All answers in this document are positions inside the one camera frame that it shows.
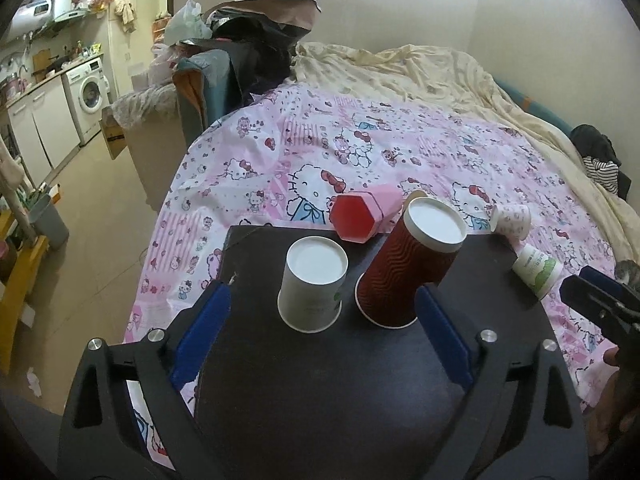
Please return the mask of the person's right hand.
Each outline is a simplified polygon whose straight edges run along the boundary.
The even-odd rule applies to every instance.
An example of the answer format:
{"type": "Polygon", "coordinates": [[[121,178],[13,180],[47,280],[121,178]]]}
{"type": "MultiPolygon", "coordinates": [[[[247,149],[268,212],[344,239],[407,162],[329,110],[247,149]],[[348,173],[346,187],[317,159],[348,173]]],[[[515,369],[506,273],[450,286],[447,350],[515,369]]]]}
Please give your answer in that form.
{"type": "Polygon", "coordinates": [[[590,457],[601,455],[606,450],[614,430],[626,434],[639,417],[638,391],[622,393],[618,388],[617,384],[620,382],[623,369],[618,362],[617,353],[617,347],[604,352],[605,364],[618,367],[618,371],[608,378],[598,404],[586,418],[585,428],[590,457]]]}

